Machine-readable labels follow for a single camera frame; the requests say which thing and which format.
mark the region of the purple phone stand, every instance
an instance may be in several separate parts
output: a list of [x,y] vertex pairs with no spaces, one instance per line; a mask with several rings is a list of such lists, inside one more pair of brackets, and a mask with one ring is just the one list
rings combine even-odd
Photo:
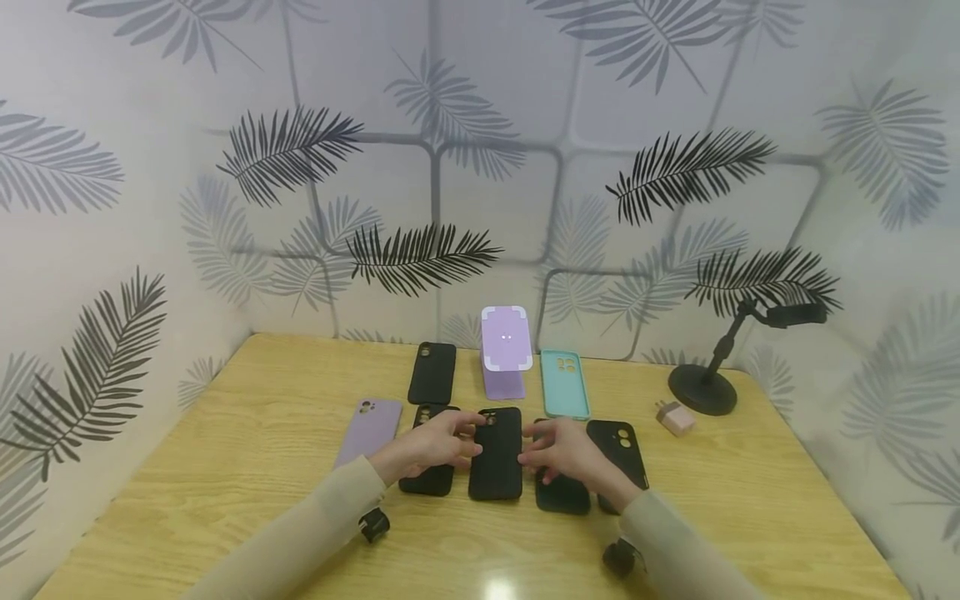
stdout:
[[526,397],[521,371],[534,366],[530,327],[522,306],[488,306],[480,313],[483,383],[491,400]]

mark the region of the hand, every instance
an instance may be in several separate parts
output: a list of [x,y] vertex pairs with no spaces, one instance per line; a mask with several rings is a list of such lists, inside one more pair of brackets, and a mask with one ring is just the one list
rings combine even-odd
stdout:
[[370,464],[388,488],[398,479],[416,477],[438,465],[469,468],[469,459],[483,451],[473,442],[473,433],[485,422],[476,413],[443,411],[380,448]]
[[546,467],[543,483],[563,474],[582,482],[591,492],[606,496],[618,512],[640,495],[619,468],[611,463],[580,423],[567,419],[542,420],[523,428],[523,436],[539,437],[516,459],[529,468]]

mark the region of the black phone case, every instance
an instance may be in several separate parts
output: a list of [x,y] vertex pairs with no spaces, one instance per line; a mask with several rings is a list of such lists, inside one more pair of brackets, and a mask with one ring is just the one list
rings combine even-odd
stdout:
[[586,515],[590,512],[590,492],[587,486],[567,477],[558,475],[550,485],[543,485],[543,475],[546,467],[537,470],[537,506],[547,513],[565,513],[567,515]]
[[[626,431],[624,438],[620,431]],[[594,444],[604,453],[604,456],[622,470],[630,480],[642,490],[650,487],[647,483],[647,471],[643,467],[643,458],[640,456],[640,444],[636,439],[634,427],[621,420],[592,420],[587,423],[587,435]],[[630,447],[623,447],[621,440],[630,442]],[[597,496],[600,510],[610,515],[619,515],[613,508],[610,500],[602,495]]]
[[[443,411],[458,410],[460,409],[456,406],[421,404],[414,414],[414,427],[423,425]],[[431,467],[417,477],[404,477],[397,484],[400,486],[401,492],[445,496],[450,493],[450,488],[453,486],[453,467],[451,465]]]
[[523,467],[516,461],[523,449],[520,409],[488,408],[488,418],[473,439],[483,452],[470,465],[468,493],[474,500],[516,500],[523,493]]
[[456,365],[456,346],[433,342],[420,344],[407,400],[411,404],[449,404]]

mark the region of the left hand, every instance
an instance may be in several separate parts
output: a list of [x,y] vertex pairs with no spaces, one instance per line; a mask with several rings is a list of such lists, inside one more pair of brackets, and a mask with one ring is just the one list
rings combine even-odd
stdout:
[[443,411],[380,448],[370,464],[387,487],[438,465],[469,468],[470,459],[483,451],[473,442],[473,433],[485,422],[477,413]]

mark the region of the wooden table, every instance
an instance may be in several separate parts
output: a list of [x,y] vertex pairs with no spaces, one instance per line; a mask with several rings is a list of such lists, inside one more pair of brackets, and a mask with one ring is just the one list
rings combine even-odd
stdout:
[[[36,600],[178,597],[330,471],[359,398],[406,398],[415,353],[254,335]],[[908,598],[749,375],[725,373],[740,394],[732,415],[698,416],[677,439],[654,420],[668,367],[584,360],[583,372],[593,415],[633,424],[651,485],[770,597]],[[477,352],[459,350],[453,403],[515,405],[533,421],[539,362],[524,379],[526,399],[486,400]],[[399,432],[413,410],[405,404]],[[602,565],[616,520],[595,500],[589,516],[544,513],[532,480],[514,504],[469,500],[467,480],[458,473],[444,498],[390,489],[387,538],[358,536],[297,597],[653,597],[642,574],[625,583]]]

